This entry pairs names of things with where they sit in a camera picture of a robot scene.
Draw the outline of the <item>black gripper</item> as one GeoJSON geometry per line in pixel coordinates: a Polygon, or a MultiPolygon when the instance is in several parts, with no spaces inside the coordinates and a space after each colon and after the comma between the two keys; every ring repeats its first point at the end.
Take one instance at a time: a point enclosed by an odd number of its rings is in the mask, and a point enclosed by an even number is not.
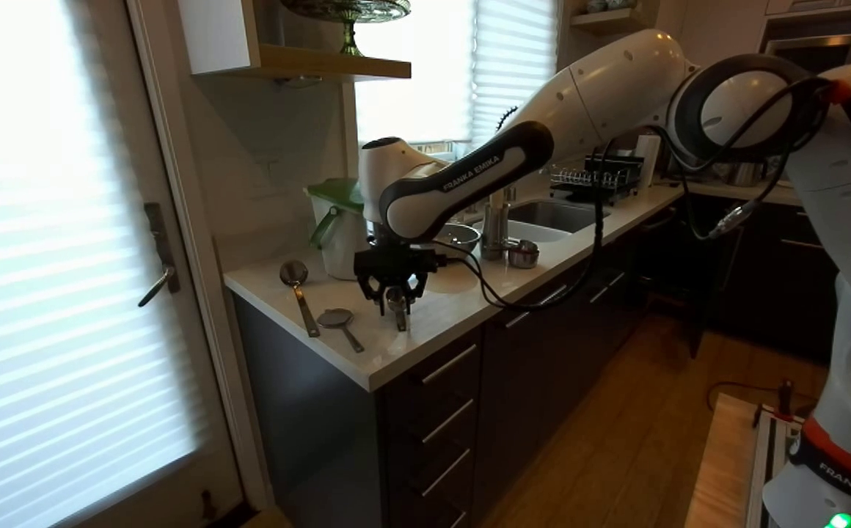
{"type": "Polygon", "coordinates": [[[355,256],[355,280],[367,300],[379,302],[380,318],[391,313],[391,290],[397,288],[397,328],[408,332],[408,300],[424,290],[427,277],[438,269],[432,249],[413,249],[405,243],[375,243],[355,256]]]}

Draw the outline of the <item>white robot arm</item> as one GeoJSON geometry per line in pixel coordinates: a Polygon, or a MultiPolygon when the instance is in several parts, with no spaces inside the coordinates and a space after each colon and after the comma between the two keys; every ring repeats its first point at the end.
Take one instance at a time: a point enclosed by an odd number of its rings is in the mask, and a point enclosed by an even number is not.
{"type": "Polygon", "coordinates": [[[361,148],[373,247],[367,300],[413,300],[438,268],[427,241],[460,209],[624,131],[652,130],[684,168],[775,158],[837,263],[824,391],[759,498],[775,528],[851,528],[851,65],[809,74],[780,57],[691,65],[661,29],[630,32],[558,71],[483,148],[435,168],[397,139],[361,148]]]}

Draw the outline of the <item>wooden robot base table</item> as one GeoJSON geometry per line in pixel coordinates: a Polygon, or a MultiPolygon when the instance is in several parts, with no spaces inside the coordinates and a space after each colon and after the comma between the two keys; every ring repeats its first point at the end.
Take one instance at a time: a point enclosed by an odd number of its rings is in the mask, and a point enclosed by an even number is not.
{"type": "Polygon", "coordinates": [[[769,445],[778,444],[778,414],[722,394],[703,441],[684,528],[772,528],[759,488],[769,478],[769,445]]]}

